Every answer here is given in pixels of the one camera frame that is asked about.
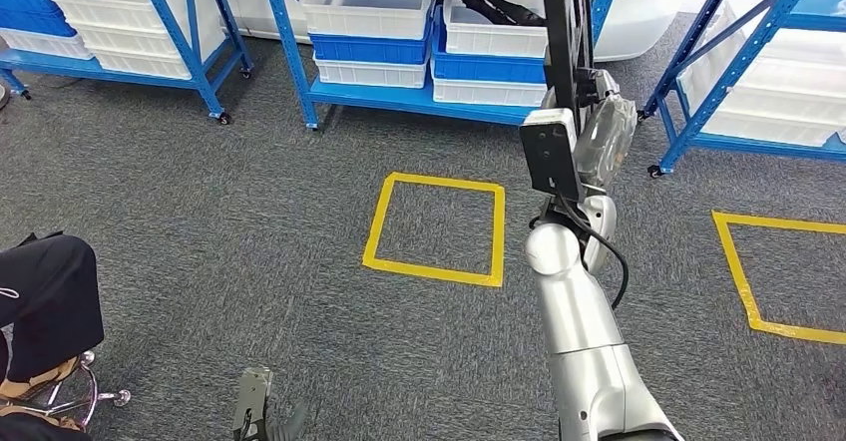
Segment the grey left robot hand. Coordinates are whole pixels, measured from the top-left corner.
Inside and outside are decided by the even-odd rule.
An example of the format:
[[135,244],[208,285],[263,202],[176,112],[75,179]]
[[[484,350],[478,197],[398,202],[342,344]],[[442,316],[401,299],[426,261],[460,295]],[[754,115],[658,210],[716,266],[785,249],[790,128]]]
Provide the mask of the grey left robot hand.
[[303,430],[308,415],[308,404],[297,403],[293,413],[286,419],[270,421],[266,425],[268,441],[294,441],[297,440]]

